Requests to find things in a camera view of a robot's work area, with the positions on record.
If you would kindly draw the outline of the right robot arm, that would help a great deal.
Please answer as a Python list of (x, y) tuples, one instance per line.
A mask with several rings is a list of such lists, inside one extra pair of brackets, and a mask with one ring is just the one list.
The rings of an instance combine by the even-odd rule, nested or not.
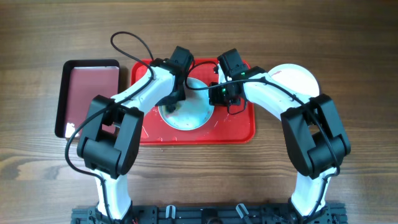
[(217, 84), (210, 104), (230, 107), (244, 100), (270, 112), (282, 124), (287, 154), (297, 170), (290, 204), (301, 222), (320, 216), (332, 177), (340, 174), (351, 144), (336, 106), (320, 90), (315, 76), (300, 65), (285, 63), (265, 71), (248, 67), (236, 49), (218, 58)]

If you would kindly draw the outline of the white plate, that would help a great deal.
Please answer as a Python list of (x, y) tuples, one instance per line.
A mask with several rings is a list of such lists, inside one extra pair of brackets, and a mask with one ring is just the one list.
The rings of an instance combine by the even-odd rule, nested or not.
[(179, 101), (181, 107), (173, 113), (168, 113), (163, 106), (158, 106), (161, 118), (170, 127), (191, 131), (203, 126), (212, 116), (214, 106), (209, 104), (207, 90), (190, 90), (183, 84), (186, 100)]
[(285, 63), (272, 68), (268, 74), (276, 82), (301, 94), (316, 97), (321, 93), (317, 79), (300, 65)]

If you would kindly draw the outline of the green yellow sponge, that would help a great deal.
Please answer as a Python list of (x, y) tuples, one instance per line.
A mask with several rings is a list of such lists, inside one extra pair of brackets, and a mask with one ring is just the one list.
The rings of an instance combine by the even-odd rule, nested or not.
[(165, 107), (166, 112), (173, 113), (175, 110), (178, 110), (181, 106), (179, 104), (171, 104)]

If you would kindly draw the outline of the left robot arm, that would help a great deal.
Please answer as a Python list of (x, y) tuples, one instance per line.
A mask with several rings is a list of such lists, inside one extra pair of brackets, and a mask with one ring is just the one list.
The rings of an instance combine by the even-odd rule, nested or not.
[(151, 61), (127, 90), (110, 98), (98, 95), (91, 102), (76, 151), (96, 177), (99, 221), (132, 221), (126, 174), (139, 151), (144, 116), (162, 102), (181, 99), (177, 91), (192, 62), (189, 50), (176, 47), (170, 58)]

